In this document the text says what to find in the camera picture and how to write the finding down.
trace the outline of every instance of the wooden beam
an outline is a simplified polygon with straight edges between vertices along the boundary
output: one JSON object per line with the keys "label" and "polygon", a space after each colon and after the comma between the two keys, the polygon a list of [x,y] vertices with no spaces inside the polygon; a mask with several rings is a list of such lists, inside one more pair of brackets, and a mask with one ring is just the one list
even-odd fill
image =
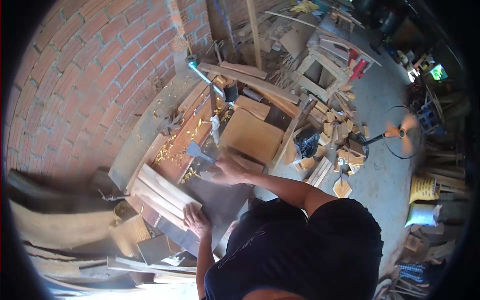
{"label": "wooden beam", "polygon": [[240,82],[243,82],[244,84],[250,85],[252,87],[256,87],[258,89],[264,90],[268,93],[271,93],[275,96],[278,96],[286,101],[289,101],[291,103],[297,104],[300,100],[300,97],[292,95],[289,91],[284,90],[278,86],[275,86],[273,84],[269,84],[261,79],[248,76],[236,71],[232,71],[229,69],[225,69],[222,67],[214,66],[208,63],[200,63],[198,65],[198,69],[201,71],[217,74],[217,75],[222,75],[227,78],[233,79],[233,80],[238,80]]}
{"label": "wooden beam", "polygon": [[259,69],[252,66],[240,65],[236,63],[229,63],[227,61],[223,61],[220,63],[220,67],[237,71],[249,76],[257,77],[260,79],[265,79],[267,77],[267,72],[260,71]]}
{"label": "wooden beam", "polygon": [[253,45],[255,46],[255,59],[257,60],[257,68],[262,70],[262,56],[260,55],[260,39],[258,37],[257,15],[255,14],[255,4],[253,0],[247,1],[248,17],[252,26]]}

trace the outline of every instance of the metal rod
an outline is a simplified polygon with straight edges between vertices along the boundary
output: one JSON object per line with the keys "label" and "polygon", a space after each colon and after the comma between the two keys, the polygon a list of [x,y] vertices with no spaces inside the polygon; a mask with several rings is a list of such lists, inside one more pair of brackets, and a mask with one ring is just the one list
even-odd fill
{"label": "metal rod", "polygon": [[[194,63],[193,62],[189,62],[188,63],[188,68],[192,71],[195,72],[195,74],[197,74],[203,81],[205,81],[208,85],[210,84],[213,84],[213,82],[207,78],[207,76],[205,76],[202,72],[200,72],[200,70],[198,70]],[[225,95],[223,94],[223,92],[214,84],[213,85],[213,90],[215,91],[215,93],[219,94],[220,97],[222,97],[222,99],[225,99]]]}

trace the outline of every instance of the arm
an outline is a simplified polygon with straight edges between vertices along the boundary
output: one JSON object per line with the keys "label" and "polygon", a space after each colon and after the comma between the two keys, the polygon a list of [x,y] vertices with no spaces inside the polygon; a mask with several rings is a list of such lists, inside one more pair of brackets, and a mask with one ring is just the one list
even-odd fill
{"label": "arm", "polygon": [[208,269],[215,260],[212,254],[212,228],[210,222],[202,211],[196,215],[192,204],[187,204],[183,209],[183,223],[200,239],[197,258],[197,291],[198,299],[205,297],[204,279]]}
{"label": "arm", "polygon": [[215,182],[258,185],[283,201],[304,209],[308,217],[321,205],[338,199],[301,181],[249,171],[227,155],[221,155],[215,165],[223,171],[212,178]]}

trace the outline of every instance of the yellow cloth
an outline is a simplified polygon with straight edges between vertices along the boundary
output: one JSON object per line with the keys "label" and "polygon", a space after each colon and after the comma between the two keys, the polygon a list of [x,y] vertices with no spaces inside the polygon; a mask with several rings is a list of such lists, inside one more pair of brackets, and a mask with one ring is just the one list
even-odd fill
{"label": "yellow cloth", "polygon": [[319,9],[320,7],[314,3],[312,3],[311,1],[302,1],[299,5],[293,7],[290,11],[291,12],[304,12],[304,13],[308,13],[308,12],[311,12],[313,10],[317,10]]}

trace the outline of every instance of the red brick wall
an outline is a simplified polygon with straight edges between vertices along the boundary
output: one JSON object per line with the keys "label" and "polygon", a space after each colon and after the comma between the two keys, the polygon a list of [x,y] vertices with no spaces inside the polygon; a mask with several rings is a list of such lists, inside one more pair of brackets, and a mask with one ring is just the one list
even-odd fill
{"label": "red brick wall", "polygon": [[[205,1],[178,7],[197,52],[211,39]],[[7,170],[61,185],[110,167],[157,87],[175,75],[176,34],[164,0],[58,0],[10,94]]]}

